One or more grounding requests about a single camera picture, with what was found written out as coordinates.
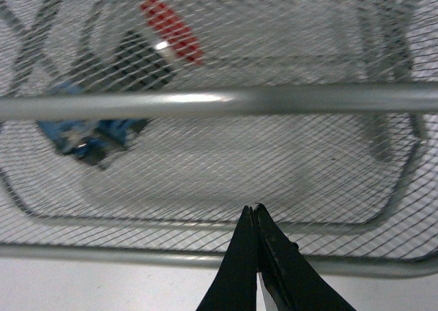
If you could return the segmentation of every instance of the gray metal rod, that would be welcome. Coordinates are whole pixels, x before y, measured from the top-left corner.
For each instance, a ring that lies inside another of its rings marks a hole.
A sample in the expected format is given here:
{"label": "gray metal rod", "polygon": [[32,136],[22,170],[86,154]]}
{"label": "gray metal rod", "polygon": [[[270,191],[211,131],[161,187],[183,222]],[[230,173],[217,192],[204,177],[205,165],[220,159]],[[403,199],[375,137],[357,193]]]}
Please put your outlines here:
{"label": "gray metal rod", "polygon": [[[29,79],[34,64],[41,58],[44,42],[55,21],[61,2],[62,0],[43,0],[32,26],[23,37],[23,45],[15,59],[14,77],[8,92],[9,95],[17,94],[19,88]],[[50,58],[45,59],[47,59],[44,60],[46,63],[53,65]]]}
{"label": "gray metal rod", "polygon": [[[153,251],[104,247],[63,247],[0,244],[0,257],[124,262],[218,269],[224,253],[194,251]],[[438,273],[438,255],[410,260],[356,258],[341,256],[305,256],[320,274],[383,277],[386,279],[421,277]]]}
{"label": "gray metal rod", "polygon": [[438,112],[438,83],[212,88],[0,98],[0,121],[305,112]]}
{"label": "gray metal rod", "polygon": [[[19,40],[26,40],[29,31],[13,11],[9,9],[6,0],[0,0],[0,17],[9,25],[10,29],[16,34],[16,37]],[[60,72],[53,63],[53,60],[45,52],[40,52],[39,60],[41,60],[42,65],[46,68],[47,73],[50,74],[50,76],[54,78],[60,76]]]}

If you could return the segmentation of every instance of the white floor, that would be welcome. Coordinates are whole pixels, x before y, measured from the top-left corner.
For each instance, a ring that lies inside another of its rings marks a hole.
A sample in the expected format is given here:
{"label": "white floor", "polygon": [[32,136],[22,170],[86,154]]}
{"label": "white floor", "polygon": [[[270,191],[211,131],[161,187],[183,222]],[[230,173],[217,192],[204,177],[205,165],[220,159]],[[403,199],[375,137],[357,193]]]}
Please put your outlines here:
{"label": "white floor", "polygon": [[[0,310],[195,311],[215,274],[205,269],[0,259]],[[438,275],[325,279],[358,311],[437,309]],[[261,291],[258,296],[262,302]],[[264,310],[263,303],[257,309]]]}

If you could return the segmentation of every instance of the black object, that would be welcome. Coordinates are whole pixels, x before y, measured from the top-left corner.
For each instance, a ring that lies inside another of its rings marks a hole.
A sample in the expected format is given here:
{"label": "black object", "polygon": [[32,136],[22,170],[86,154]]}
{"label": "black object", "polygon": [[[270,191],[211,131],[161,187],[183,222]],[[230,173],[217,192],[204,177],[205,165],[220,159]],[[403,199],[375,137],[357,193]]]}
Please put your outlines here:
{"label": "black object", "polygon": [[245,206],[218,274],[197,311],[255,311],[256,275],[279,311],[354,311],[311,267],[265,206]]}
{"label": "black object", "polygon": [[157,90],[175,76],[170,65],[135,31],[129,30],[116,50],[114,68],[130,90]]}
{"label": "black object", "polygon": [[106,157],[105,150],[95,147],[94,145],[90,147],[90,150],[80,159],[90,166],[97,166]]}

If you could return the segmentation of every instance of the blue package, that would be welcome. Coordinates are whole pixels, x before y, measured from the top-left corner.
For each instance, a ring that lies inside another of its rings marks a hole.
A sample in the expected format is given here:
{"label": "blue package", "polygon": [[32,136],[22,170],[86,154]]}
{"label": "blue package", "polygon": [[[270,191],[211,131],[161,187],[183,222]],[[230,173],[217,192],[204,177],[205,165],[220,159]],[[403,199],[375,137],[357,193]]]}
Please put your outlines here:
{"label": "blue package", "polygon": [[[81,94],[83,89],[72,81],[63,82],[48,94]],[[129,132],[140,133],[147,125],[144,119],[101,121],[38,121],[46,136],[63,155],[74,155],[89,165],[101,165],[116,151],[127,149]]]}

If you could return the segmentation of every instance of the silver metal bar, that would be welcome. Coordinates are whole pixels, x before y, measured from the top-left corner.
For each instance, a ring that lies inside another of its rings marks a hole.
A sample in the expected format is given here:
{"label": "silver metal bar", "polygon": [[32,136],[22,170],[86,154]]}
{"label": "silver metal bar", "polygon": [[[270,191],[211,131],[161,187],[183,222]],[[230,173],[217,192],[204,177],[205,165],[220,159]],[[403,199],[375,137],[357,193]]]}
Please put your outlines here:
{"label": "silver metal bar", "polygon": [[405,27],[411,22],[415,10],[418,9],[418,3],[420,1],[421,0],[403,0],[403,6],[398,8],[400,15],[402,16],[402,24]]}
{"label": "silver metal bar", "polygon": [[14,63],[14,78],[10,85],[9,95],[15,95],[19,88],[29,79],[34,64],[41,58],[44,42],[49,35],[62,0],[44,0],[36,14],[29,33],[23,37],[23,46]]}
{"label": "silver metal bar", "polygon": [[[363,45],[365,72],[369,82],[385,82],[388,78],[388,68],[391,66],[385,57],[379,56],[379,49],[376,46],[376,38],[373,33],[378,20],[373,20],[370,16],[372,9],[381,11],[381,6],[377,6],[376,0],[357,0],[357,10],[359,26],[361,29],[361,40]],[[391,139],[389,138],[389,123],[386,116],[380,114],[369,114],[364,118],[365,133],[370,136],[372,141],[372,153],[377,160],[390,160]]]}
{"label": "silver metal bar", "polygon": [[[123,262],[217,269],[224,253],[195,251],[156,251],[103,247],[65,247],[0,244],[0,257]],[[401,279],[438,273],[438,255],[423,258],[392,260],[344,256],[305,256],[312,267],[323,275],[351,275]]]}
{"label": "silver metal bar", "polygon": [[[6,21],[12,31],[16,34],[17,38],[24,42],[28,31],[21,20],[17,18],[16,15],[9,9],[6,0],[0,0],[0,17]],[[50,76],[60,76],[60,72],[53,63],[53,60],[44,51],[41,51],[40,53],[40,60]]]}
{"label": "silver metal bar", "polygon": [[96,2],[94,3],[90,11],[90,16],[85,22],[85,26],[81,32],[81,38],[79,39],[78,58],[80,58],[80,56],[88,49],[92,35],[92,30],[94,29],[94,26],[96,25],[96,21],[100,17],[101,11],[104,8],[106,2],[107,0],[96,0]]}
{"label": "silver metal bar", "polygon": [[128,119],[333,112],[438,112],[438,83],[333,84],[0,98],[10,119]]}

